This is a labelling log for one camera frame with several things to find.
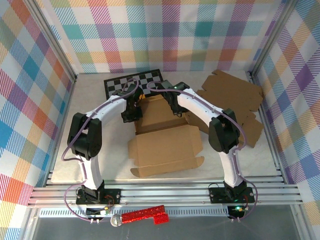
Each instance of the white table surface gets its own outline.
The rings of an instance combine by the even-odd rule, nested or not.
[[[245,71],[227,71],[227,73],[247,81]],[[61,155],[67,146],[67,138],[71,120],[75,113],[86,113],[106,101],[104,88],[105,79],[116,78],[123,73],[81,74],[75,84],[71,99],[58,157],[55,162],[51,181],[53,183],[79,183],[82,181],[80,167],[77,161],[63,162]],[[201,89],[210,71],[185,71],[162,72],[164,80],[169,80],[173,85],[185,82],[194,91]],[[102,149],[98,155],[100,172],[105,180],[130,180],[137,179],[130,172],[134,168],[133,160],[128,159],[128,141],[135,137],[134,123],[123,123],[121,116],[114,118],[102,129]],[[148,178],[223,178],[224,171],[217,152],[208,142],[208,135],[201,132],[203,151],[198,156],[204,156],[204,163],[195,169],[171,172]],[[72,157],[71,150],[66,157]],[[244,176],[273,176],[276,174],[275,164],[269,149],[264,131],[254,148],[246,146],[239,152],[239,162]]]

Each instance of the colorful plaid backdrop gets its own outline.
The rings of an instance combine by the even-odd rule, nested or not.
[[[320,0],[300,0],[258,79],[289,182],[320,239]]]
[[[42,182],[72,81],[23,0],[0,0],[0,240]]]
[[[37,0],[80,73],[243,70],[285,0]]]

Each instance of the red glitter object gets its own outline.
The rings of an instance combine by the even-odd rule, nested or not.
[[[152,217],[154,219],[154,224],[163,224],[169,222],[169,216],[166,214],[164,205],[155,206],[138,211],[132,211],[121,215],[123,224],[132,223],[135,221],[148,219]]]

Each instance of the cardboard box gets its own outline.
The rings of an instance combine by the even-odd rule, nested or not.
[[[128,143],[128,154],[139,178],[195,169],[205,158],[196,156],[203,149],[200,131],[190,126],[185,115],[173,115],[161,96],[147,97],[139,104],[143,118],[135,123],[136,136]]]
[[[232,109],[238,124],[245,132],[247,145],[254,147],[264,128],[253,113],[258,111],[263,101],[262,88],[220,70],[212,74],[203,83],[203,90],[196,93],[219,108]],[[198,126],[204,133],[209,133],[207,125],[193,113],[187,112],[186,120],[190,125]],[[242,135],[239,142],[244,142]]]

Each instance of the checkerboard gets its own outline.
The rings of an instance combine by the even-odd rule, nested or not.
[[[126,76],[120,76],[120,77],[115,77],[111,79],[104,80],[104,88],[105,88],[105,96],[106,99],[109,99],[109,97],[116,91],[116,90],[121,90],[125,86],[126,82],[134,78],[136,80],[139,80],[139,86],[143,90],[143,94],[145,97],[150,97],[152,95],[156,95],[155,92],[150,92],[149,89],[147,89],[147,84],[150,82],[154,81],[161,81],[163,82],[163,78],[161,76],[161,72],[159,69],[156,70],[151,70],[151,71],[144,71],[140,73],[135,73],[131,75],[126,75]],[[151,88],[155,87],[154,83],[150,84]]]

